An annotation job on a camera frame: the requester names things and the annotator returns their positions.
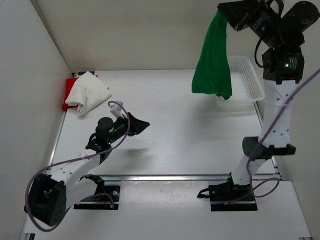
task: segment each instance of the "robotic arm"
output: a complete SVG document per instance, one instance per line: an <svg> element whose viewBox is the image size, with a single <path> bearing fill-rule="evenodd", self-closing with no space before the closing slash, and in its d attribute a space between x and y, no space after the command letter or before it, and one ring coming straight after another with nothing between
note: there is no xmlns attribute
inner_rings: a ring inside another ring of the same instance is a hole
<svg viewBox="0 0 320 240"><path fill-rule="evenodd" d="M271 8L273 1L278 4L278 13ZM243 139L244 155L238 167L230 173L226 183L209 186L211 210L257 210L255 198L251 193L248 170L253 176L262 164L273 156L295 154L296 148L291 145L290 140L292 101L273 127L272 132L262 142L254 159L249 161L249 157L265 137L288 97L299 86L305 65L300 47L305 42L303 32L318 20L320 13L317 7L308 1L296 3L283 17L281 17L284 9L282 0L241 0L220 3L218 9L235 30L241 31L249 27L259 37L255 60L257 65L263 68L265 109L260 136ZM260 65L256 55L262 41L269 47L269 50L262 55L263 65ZM207 197L201 194L203 192L204 190L200 192L198 198ZM240 198L240 204L219 204Z"/></svg>
<svg viewBox="0 0 320 240"><path fill-rule="evenodd" d="M150 125L136 119L130 112L127 113L127 119L116 105L110 112L116 117L116 121L113 122L109 117L98 121L95 133L90 136L80 155L83 160L53 167L50 174L41 173L34 179L28 199L31 213L36 219L48 226L55 226L72 205L103 193L105 183L102 178L87 173L102 164L111 151L88 159L86 156L109 150L112 143L127 134L128 125L130 137L140 134Z"/></svg>

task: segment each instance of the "red cloth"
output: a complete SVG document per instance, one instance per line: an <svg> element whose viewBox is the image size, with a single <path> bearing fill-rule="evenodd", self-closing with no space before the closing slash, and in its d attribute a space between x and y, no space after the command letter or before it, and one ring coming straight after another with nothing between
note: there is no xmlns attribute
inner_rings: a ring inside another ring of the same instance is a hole
<svg viewBox="0 0 320 240"><path fill-rule="evenodd" d="M78 79L77 77L74 77L74 78L68 78L65 81L64 101L63 101L63 104L61 105L63 111L66 111L67 109L71 109L71 108L75 108L76 107L76 106L69 106L68 104L65 103L65 101L69 97L70 91L71 91L72 87L74 86L74 84L75 84L77 79Z"/></svg>

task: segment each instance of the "plastic basket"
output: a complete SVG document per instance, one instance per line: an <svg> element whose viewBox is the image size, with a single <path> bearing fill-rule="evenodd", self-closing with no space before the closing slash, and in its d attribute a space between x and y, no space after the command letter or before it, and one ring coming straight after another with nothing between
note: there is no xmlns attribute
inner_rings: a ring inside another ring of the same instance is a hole
<svg viewBox="0 0 320 240"><path fill-rule="evenodd" d="M224 107L249 107L265 98L264 90L250 59L246 56L228 56L231 72L232 97L224 100L216 97L217 104Z"/></svg>

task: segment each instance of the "black cable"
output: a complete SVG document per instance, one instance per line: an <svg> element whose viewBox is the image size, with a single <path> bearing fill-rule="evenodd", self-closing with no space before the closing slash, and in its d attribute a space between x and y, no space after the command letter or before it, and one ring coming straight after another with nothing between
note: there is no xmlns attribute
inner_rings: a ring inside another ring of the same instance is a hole
<svg viewBox="0 0 320 240"><path fill-rule="evenodd" d="M255 63L259 66L259 68L264 68L264 66L261 65L257 59L257 53L261 43L262 43L262 37L259 39L258 43L256 44L255 51L254 51L254 60L255 60Z"/></svg>

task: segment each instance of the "perforated basket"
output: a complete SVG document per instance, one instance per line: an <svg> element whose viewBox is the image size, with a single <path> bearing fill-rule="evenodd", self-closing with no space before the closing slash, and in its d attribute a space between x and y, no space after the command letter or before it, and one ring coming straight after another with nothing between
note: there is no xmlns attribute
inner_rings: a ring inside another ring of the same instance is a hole
<svg viewBox="0 0 320 240"><path fill-rule="evenodd" d="M250 59L246 56L228 56L231 72L232 97L216 97L220 107L249 107L265 98L265 93Z"/></svg>

